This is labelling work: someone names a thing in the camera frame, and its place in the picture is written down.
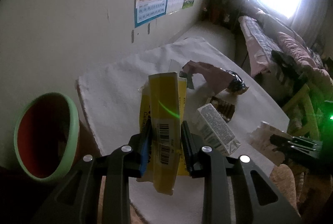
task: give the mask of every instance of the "white wall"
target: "white wall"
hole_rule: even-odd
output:
[[[86,70],[168,42],[193,24],[203,0],[134,29],[134,0],[0,0],[0,165],[16,167],[14,124],[48,91],[79,107],[75,80]]]
[[[328,8],[321,31],[320,37],[324,42],[324,56],[330,56],[333,59],[333,2]]]

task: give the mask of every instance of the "green pot rim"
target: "green pot rim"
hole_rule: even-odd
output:
[[[32,175],[24,166],[22,159],[19,154],[19,150],[17,147],[17,132],[19,129],[19,126],[21,124],[21,120],[25,113],[28,111],[28,109],[33,106],[37,101],[39,101],[40,98],[45,97],[46,95],[60,95],[62,96],[69,107],[69,114],[70,114],[70,125],[69,125],[69,132],[68,132],[68,140],[66,144],[66,148],[64,151],[64,155],[61,158],[61,161],[59,163],[59,166],[56,168],[56,170],[48,177],[45,178],[38,178],[34,175]],[[19,119],[16,121],[15,125],[15,130],[14,130],[14,149],[15,149],[15,154],[17,157],[17,160],[19,161],[20,166],[22,169],[28,174],[32,179],[39,181],[39,182],[54,182],[57,181],[61,178],[63,178],[71,169],[75,153],[76,153],[76,148],[78,144],[78,136],[79,136],[79,114],[78,110],[76,108],[75,103],[71,98],[69,98],[67,95],[59,93],[59,92],[50,92],[50,93],[45,93],[36,99],[34,99],[31,103],[29,103],[21,113]]]

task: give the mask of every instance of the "table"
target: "table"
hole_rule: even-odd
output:
[[[255,130],[261,121],[286,131],[289,119],[249,75],[201,37],[131,55],[91,70],[78,79],[82,108],[101,154],[110,154],[139,132],[140,88],[149,75],[168,71],[171,59],[181,65],[189,60],[211,63],[241,76],[249,86],[246,93],[237,97],[221,93],[225,100],[236,105],[228,125],[241,146],[232,156],[247,154],[269,176],[273,163],[245,142],[246,134]],[[193,83],[195,90],[187,90],[184,119],[189,122],[191,132],[196,133],[191,117],[205,104],[211,91],[201,75],[194,75]],[[201,223],[202,178],[177,177],[173,196],[157,193],[150,182],[138,183],[130,178],[129,193],[131,202],[149,223]]]

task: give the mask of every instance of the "metal screw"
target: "metal screw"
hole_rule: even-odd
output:
[[[239,157],[239,159],[243,162],[243,163],[248,163],[250,162],[250,158],[247,155],[241,155]]]
[[[203,146],[201,150],[205,153],[210,153],[212,151],[212,148],[209,146]]]
[[[83,161],[90,162],[93,159],[93,156],[91,154],[87,154],[83,157]]]
[[[122,151],[125,153],[130,152],[131,150],[132,150],[132,147],[130,145],[122,146]]]

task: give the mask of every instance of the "green light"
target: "green light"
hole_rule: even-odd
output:
[[[159,101],[159,104],[169,113],[171,114],[172,116],[176,117],[177,119],[180,118],[179,114],[175,113],[175,112],[172,112],[170,109],[168,109],[165,105],[163,105],[160,101]]]

